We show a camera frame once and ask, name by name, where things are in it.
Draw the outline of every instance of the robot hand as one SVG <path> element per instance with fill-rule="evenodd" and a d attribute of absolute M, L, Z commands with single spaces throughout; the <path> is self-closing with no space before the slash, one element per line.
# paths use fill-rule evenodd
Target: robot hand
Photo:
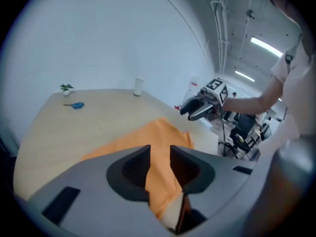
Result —
<path fill-rule="evenodd" d="M 220 79 L 214 79 L 201 88 L 197 96 L 189 98 L 180 109 L 180 114 L 189 113 L 188 120 L 194 121 L 215 114 L 223 106 L 228 96 L 226 84 Z"/>

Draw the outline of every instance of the white wall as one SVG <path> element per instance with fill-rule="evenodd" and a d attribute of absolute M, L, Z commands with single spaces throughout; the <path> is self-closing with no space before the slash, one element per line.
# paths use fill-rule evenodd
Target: white wall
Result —
<path fill-rule="evenodd" d="M 194 33 L 208 64 L 218 67 L 218 42 L 211 0 L 170 0 Z"/>
<path fill-rule="evenodd" d="M 205 82 L 214 76 L 212 57 L 204 54 L 209 37 L 195 10 L 188 10 L 197 4 L 32 0 L 2 50 L 1 113 L 8 129 L 21 142 L 62 83 L 76 89 L 132 88 L 142 75 L 145 91 L 170 106 L 180 104 L 192 76 Z"/>

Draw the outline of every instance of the pipe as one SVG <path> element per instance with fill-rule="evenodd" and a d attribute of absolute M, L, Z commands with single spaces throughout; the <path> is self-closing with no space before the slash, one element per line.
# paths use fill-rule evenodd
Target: pipe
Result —
<path fill-rule="evenodd" d="M 222 43 L 226 43 L 226 44 L 230 44 L 228 41 L 224 41 L 224 40 L 220 40 L 220 42 L 222 42 Z"/>
<path fill-rule="evenodd" d="M 214 4 L 216 3 L 221 3 L 218 0 L 213 0 L 210 2 L 211 6 L 212 6 L 212 11 L 214 14 L 214 18 L 215 18 L 215 22 L 216 22 L 216 30 L 217 30 L 217 37 L 218 37 L 218 66 L 219 66 L 219 73 L 221 72 L 221 60 L 222 60 L 222 54 L 221 54 L 221 36 L 222 36 L 222 29 L 219 29 L 219 25 L 218 25 L 218 18 L 216 17 L 216 13 L 215 10 L 216 8 L 214 8 Z"/>
<path fill-rule="evenodd" d="M 221 2 L 222 5 L 222 16 L 223 16 L 223 23 L 224 23 L 224 37 L 225 37 L 225 51 L 224 51 L 224 57 L 223 57 L 223 63 L 222 63 L 222 70 L 221 73 L 224 73 L 225 70 L 225 66 L 226 66 L 226 60 L 227 60 L 227 52 L 228 52 L 228 23 L 227 23 L 227 16 L 226 16 L 226 12 L 227 12 L 227 7 L 224 3 L 224 0 L 219 0 Z"/>
<path fill-rule="evenodd" d="M 219 11 L 216 10 L 216 18 L 218 18 L 218 28 L 220 29 L 219 31 L 219 39 L 218 41 L 220 42 L 220 48 L 221 48 L 221 60 L 220 60 L 220 70 L 223 69 L 223 43 L 221 42 L 221 40 L 223 39 L 223 33 L 222 33 L 222 22 L 221 22 L 221 17 L 219 14 Z"/>
<path fill-rule="evenodd" d="M 248 9 L 250 10 L 251 9 L 251 3 L 252 3 L 252 0 L 249 0 L 249 4 L 248 4 Z M 235 66 L 237 65 L 240 57 L 241 57 L 241 53 L 242 53 L 242 48 L 243 48 L 243 45 L 245 44 L 245 40 L 246 40 L 246 37 L 247 37 L 247 34 L 248 34 L 248 26 L 249 26 L 249 21 L 250 21 L 250 17 L 247 16 L 247 21 L 246 21 L 246 29 L 245 29 L 245 35 L 243 37 L 243 40 L 242 40 L 242 44 L 241 44 L 241 47 L 240 47 L 240 51 L 239 51 L 239 55 L 238 55 L 238 58 L 235 62 Z"/>

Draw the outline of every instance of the ceiling light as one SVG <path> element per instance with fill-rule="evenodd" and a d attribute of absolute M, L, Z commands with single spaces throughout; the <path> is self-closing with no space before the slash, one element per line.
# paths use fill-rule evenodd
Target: ceiling light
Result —
<path fill-rule="evenodd" d="M 250 77 L 244 75 L 243 73 L 241 73 L 241 72 L 239 72 L 239 71 L 235 71 L 235 73 L 238 74 L 238 75 L 240 75 L 240 76 L 242 76 L 242 77 L 247 78 L 248 80 L 255 81 L 254 79 L 252 79 L 252 78 L 250 78 Z"/>
<path fill-rule="evenodd" d="M 264 43 L 263 41 L 261 40 L 258 40 L 254 37 L 251 38 L 251 42 L 252 43 L 255 43 L 263 48 L 265 48 L 266 50 L 270 51 L 271 53 L 274 53 L 276 56 L 278 57 L 281 57 L 282 56 L 282 53 L 279 51 L 279 50 L 276 50 L 274 47 Z"/>

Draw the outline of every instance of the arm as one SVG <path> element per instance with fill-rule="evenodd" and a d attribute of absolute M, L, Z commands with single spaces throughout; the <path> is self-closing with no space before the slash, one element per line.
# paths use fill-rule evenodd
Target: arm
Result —
<path fill-rule="evenodd" d="M 268 88 L 260 97 L 249 99 L 228 98 L 223 106 L 226 111 L 240 114 L 260 114 L 274 105 L 282 96 L 283 84 L 273 76 Z"/>

